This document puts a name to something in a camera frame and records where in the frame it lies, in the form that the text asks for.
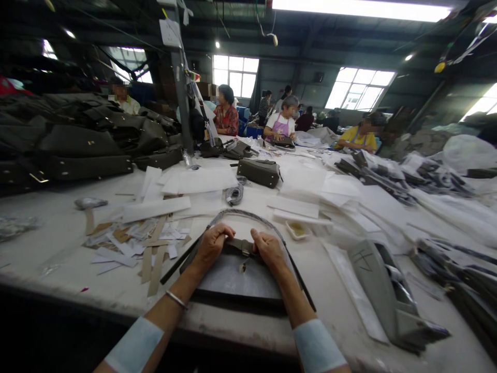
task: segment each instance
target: pink apron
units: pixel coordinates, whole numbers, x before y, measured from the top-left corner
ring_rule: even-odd
[[[288,125],[290,123],[290,118],[287,119],[286,123],[280,122],[280,117],[281,114],[278,115],[278,119],[276,119],[276,122],[274,123],[274,126],[272,128],[273,132],[276,132],[277,134],[283,136],[283,137],[288,137],[290,134],[288,133],[290,126]],[[271,141],[272,136],[266,137],[266,141]]]

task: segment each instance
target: woman in red floral shirt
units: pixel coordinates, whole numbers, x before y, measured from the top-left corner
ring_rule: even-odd
[[[233,106],[235,96],[229,85],[219,86],[219,105],[216,106],[214,123],[220,135],[238,135],[238,110]]]

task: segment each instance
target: yellow shirt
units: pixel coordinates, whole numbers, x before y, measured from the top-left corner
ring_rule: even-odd
[[[364,136],[358,135],[356,138],[358,131],[359,131],[359,126],[349,128],[348,130],[345,131],[345,133],[342,136],[340,136],[340,140],[345,140],[349,142],[354,142],[355,144],[358,145],[363,145]],[[368,134],[366,135],[366,146],[370,146],[376,151],[376,138],[374,137],[374,134],[372,132],[368,132]],[[335,149],[340,150],[342,149],[342,147],[335,145]]]

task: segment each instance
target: striped shirt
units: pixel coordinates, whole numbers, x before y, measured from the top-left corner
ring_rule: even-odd
[[[267,117],[268,116],[268,111],[269,111],[269,101],[266,100],[265,97],[260,99],[260,104],[259,104],[259,116],[260,117]]]

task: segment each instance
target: bracelet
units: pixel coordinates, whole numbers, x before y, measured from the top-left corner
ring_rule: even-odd
[[[179,299],[177,296],[175,296],[173,293],[171,293],[169,290],[166,290],[166,295],[169,296],[172,300],[174,300],[176,303],[178,303],[185,311],[188,311],[188,307]]]

